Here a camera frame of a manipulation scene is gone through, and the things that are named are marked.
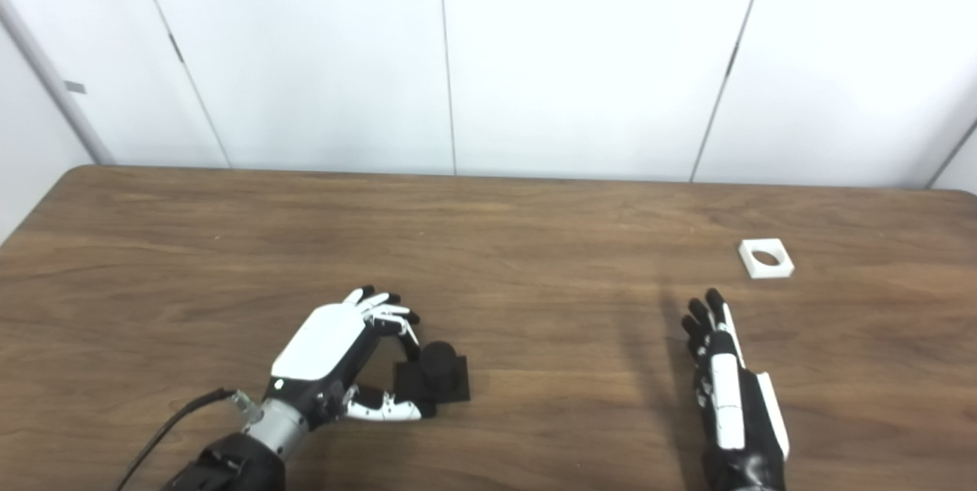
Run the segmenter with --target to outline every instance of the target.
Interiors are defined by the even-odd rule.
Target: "circular hole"
[[[765,266],[778,266],[781,262],[778,261],[777,257],[774,257],[770,252],[764,252],[761,250],[751,251],[750,254],[753,255],[753,259]]]

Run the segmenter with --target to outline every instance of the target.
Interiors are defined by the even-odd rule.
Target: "door hinge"
[[[730,76],[730,73],[732,73],[732,71],[733,71],[733,62],[736,62],[736,53],[737,52],[740,52],[740,43],[736,43],[735,45],[733,45],[733,53],[732,53],[732,55],[730,55],[730,63],[729,63],[729,66],[726,66],[726,77],[729,77]]]
[[[170,44],[173,45],[173,49],[176,51],[177,57],[180,59],[180,63],[184,63],[184,60],[182,60],[182,53],[180,53],[180,47],[177,46],[177,39],[173,38],[173,33],[169,33],[169,37]]]

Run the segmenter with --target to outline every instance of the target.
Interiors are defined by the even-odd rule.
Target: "wooden table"
[[[782,238],[795,275],[748,279],[746,237]],[[185,401],[259,395],[363,283],[469,356],[473,400],[321,429],[290,489],[704,489],[679,320],[709,286],[774,377],[791,491],[977,482],[974,196],[83,167],[0,248],[0,488],[111,487]],[[237,428],[191,415],[132,489]]]

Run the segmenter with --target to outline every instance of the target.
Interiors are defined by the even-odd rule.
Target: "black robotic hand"
[[[785,491],[788,433],[767,373],[743,362],[729,305],[716,289],[688,303],[682,319],[695,360],[695,396],[708,448],[702,466],[712,491]]]

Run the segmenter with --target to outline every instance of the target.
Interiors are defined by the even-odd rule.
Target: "robotic hand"
[[[708,448],[702,466],[712,491],[785,491],[788,433],[767,373],[743,363],[729,305],[716,289],[688,303],[682,319],[695,360],[695,396]]]
[[[262,405],[234,395],[247,425],[207,446],[162,489],[283,491],[284,462],[322,425],[341,417],[433,417],[434,402],[398,401],[391,393],[353,383],[383,337],[400,339],[408,361],[421,357],[411,328],[420,318],[399,302],[395,294],[374,294],[372,286],[363,286],[342,302],[315,309],[272,364]]]

